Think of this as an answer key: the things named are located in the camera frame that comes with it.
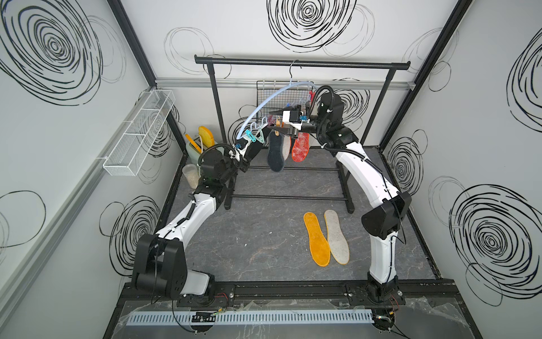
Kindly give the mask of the grey black-backed insole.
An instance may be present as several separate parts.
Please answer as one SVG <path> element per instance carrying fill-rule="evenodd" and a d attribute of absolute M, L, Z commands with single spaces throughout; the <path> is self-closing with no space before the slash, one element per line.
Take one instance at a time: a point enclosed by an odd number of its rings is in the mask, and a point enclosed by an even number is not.
<path fill-rule="evenodd" d="M 283 156 L 284 136 L 278 131 L 273 131 L 269 135 L 268 146 L 268 165 L 273 172 L 281 172 L 285 166 Z"/>

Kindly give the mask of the black garment rack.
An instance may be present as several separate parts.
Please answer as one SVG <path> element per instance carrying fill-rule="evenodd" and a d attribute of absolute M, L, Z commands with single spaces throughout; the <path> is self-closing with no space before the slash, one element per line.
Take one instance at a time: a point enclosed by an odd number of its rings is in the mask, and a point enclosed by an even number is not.
<path fill-rule="evenodd" d="M 248 65 L 248 66 L 298 66 L 313 67 L 313 68 L 338 68 L 338 69 L 382 69 L 386 70 L 387 76 L 385 82 L 382 85 L 381 93 L 378 97 L 377 103 L 371 113 L 366 130 L 369 131 L 372 127 L 375 116 L 381 107 L 382 101 L 387 93 L 392 79 L 397 71 L 406 71 L 410 68 L 410 62 L 401 63 L 377 63 L 377 62 L 329 62 L 329 61 L 307 61 L 307 60 L 294 60 L 289 62 L 287 60 L 278 59 L 239 59 L 239 58 L 214 58 L 210 56 L 194 56 L 197 64 L 204 64 L 207 66 L 209 72 L 211 88 L 213 89 L 213 95 L 215 99 L 215 108 L 219 118 L 220 128 L 223 129 L 223 116 L 220 105 L 220 99 L 217 92 L 217 82 L 215 77 L 214 65 L 216 64 L 228 64 L 228 65 Z M 241 127 L 241 131 L 238 133 L 238 137 L 242 138 L 247 124 L 252 118 L 265 107 L 274 97 L 279 94 L 297 87 L 297 86 L 312 86 L 315 87 L 316 94 L 315 99 L 318 99 L 322 91 L 330 93 L 330 103 L 324 104 L 325 114 L 322 117 L 310 116 L 312 108 L 306 110 L 305 114 L 299 115 L 297 118 L 294 116 L 294 110 L 292 108 L 286 108 L 282 111 L 283 122 L 287 125 L 286 128 L 271 126 L 269 124 L 262 124 L 262 127 L 268 127 L 270 130 L 283 133 L 285 135 L 297 136 L 300 133 L 315 134 L 316 139 L 320 143 L 321 148 L 331 152 L 337 161 L 341 164 L 340 168 L 345 168 L 349 171 L 349 174 L 358 182 L 360 187 L 367 195 L 371 206 L 377 208 L 379 206 L 394 205 L 395 197 L 400 193 L 396 191 L 392 193 L 392 187 L 388 184 L 384 174 L 368 159 L 366 155 L 362 153 L 363 142 L 366 136 L 363 136 L 361 141 L 358 141 L 355 133 L 342 125 L 342 117 L 339 115 L 339 110 L 335 107 L 335 92 L 328 85 L 317 86 L 312 82 L 297 82 L 290 83 L 268 98 L 255 108 L 251 115 L 246 118 L 246 121 Z"/>

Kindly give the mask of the orange fuzzy insole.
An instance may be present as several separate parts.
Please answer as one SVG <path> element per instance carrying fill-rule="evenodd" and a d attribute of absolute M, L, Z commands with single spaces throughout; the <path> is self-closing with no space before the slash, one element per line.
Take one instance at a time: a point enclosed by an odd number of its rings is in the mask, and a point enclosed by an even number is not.
<path fill-rule="evenodd" d="M 303 221 L 309 236 L 309 251 L 313 261 L 320 267 L 330 263 L 330 246 L 321 230 L 316 214 L 312 212 L 303 215 Z"/>

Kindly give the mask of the grey felt yellow-edged insole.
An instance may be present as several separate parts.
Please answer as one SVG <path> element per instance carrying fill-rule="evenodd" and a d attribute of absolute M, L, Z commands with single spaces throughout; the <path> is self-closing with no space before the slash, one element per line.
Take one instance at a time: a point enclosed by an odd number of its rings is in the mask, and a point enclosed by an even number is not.
<path fill-rule="evenodd" d="M 330 252 L 337 263 L 347 265 L 350 259 L 350 251 L 348 242 L 341 229 L 339 216 L 334 210 L 326 210 L 324 218 Z"/>

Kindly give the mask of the grey orange-edged insole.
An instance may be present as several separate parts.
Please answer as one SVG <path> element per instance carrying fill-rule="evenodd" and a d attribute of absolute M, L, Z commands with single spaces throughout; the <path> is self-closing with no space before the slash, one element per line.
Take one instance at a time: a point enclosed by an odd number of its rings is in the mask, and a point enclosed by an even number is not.
<path fill-rule="evenodd" d="M 285 136 L 283 138 L 283 144 L 282 144 L 282 159 L 286 161 L 289 157 L 289 154 L 291 152 L 292 147 L 292 139 L 290 136 Z"/>

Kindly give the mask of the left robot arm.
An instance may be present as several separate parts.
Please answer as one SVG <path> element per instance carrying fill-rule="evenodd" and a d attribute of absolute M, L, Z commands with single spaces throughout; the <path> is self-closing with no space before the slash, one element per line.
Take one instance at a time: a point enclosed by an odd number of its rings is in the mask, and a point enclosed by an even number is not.
<path fill-rule="evenodd" d="M 209 293 L 213 277 L 188 269 L 185 248 L 226 199 L 230 181 L 238 171 L 248 170 L 264 145 L 240 138 L 234 145 L 216 144 L 200 154 L 196 165 L 200 179 L 189 204 L 166 226 L 138 240 L 132 288 L 169 299 Z"/>

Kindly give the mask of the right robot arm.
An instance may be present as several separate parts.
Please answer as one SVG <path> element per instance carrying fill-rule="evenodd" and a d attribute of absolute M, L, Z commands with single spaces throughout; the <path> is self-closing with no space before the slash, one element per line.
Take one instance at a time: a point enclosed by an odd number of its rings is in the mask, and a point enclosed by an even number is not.
<path fill-rule="evenodd" d="M 357 135 L 344 125 L 343 112 L 341 97 L 330 86 L 322 86 L 307 105 L 273 111 L 275 122 L 271 127 L 288 135 L 314 135 L 320 147 L 329 151 L 363 189 L 372 207 L 361 217 L 364 229 L 371 236 L 366 289 L 372 302 L 382 304 L 398 291 L 396 243 L 412 198 L 391 184 L 368 157 Z"/>

